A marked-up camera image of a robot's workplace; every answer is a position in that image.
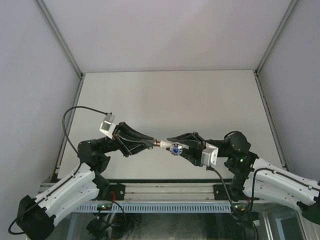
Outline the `white plastic water faucet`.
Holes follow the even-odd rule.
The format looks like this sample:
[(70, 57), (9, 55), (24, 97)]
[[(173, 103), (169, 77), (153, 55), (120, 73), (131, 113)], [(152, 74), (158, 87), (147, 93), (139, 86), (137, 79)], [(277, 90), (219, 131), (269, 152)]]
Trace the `white plastic water faucet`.
[(160, 148), (168, 149), (168, 151), (173, 156), (180, 156), (183, 153), (183, 150), (186, 150), (189, 148), (186, 144), (182, 144), (179, 142), (165, 141), (165, 140), (160, 140), (158, 143), (158, 146)]

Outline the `silver threaded pipe fitting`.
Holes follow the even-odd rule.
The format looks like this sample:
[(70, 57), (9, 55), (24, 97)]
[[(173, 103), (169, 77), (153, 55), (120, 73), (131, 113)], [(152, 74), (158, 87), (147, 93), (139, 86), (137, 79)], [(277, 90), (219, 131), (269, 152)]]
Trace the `silver threaded pipe fitting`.
[(162, 141), (161, 140), (156, 140), (152, 144), (153, 144), (154, 147), (161, 147)]

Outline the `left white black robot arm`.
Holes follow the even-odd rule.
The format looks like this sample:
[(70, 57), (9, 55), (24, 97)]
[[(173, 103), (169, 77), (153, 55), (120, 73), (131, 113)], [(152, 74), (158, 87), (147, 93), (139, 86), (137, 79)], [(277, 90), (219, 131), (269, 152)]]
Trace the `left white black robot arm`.
[(16, 224), (31, 240), (47, 239), (58, 223), (82, 204), (109, 196), (108, 181), (102, 177), (109, 164), (106, 153), (121, 151), (125, 157), (153, 148), (156, 139), (125, 122), (104, 120), (99, 128), (105, 136), (78, 144), (80, 165), (48, 190), (35, 197), (26, 195), (18, 206)]

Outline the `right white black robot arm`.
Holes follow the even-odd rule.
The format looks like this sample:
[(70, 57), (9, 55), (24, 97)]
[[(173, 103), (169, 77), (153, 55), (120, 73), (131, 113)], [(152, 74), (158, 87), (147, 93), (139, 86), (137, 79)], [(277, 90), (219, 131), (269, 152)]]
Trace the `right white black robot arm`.
[(320, 223), (319, 181), (276, 167), (251, 152), (251, 144), (242, 132), (231, 131), (221, 140), (205, 140), (193, 132), (169, 137), (168, 141), (180, 145), (181, 157), (208, 171), (214, 172), (217, 160), (225, 158), (224, 166), (233, 174), (227, 198), (249, 199), (243, 216), (249, 215), (255, 200), (265, 200), (294, 209), (314, 224)]

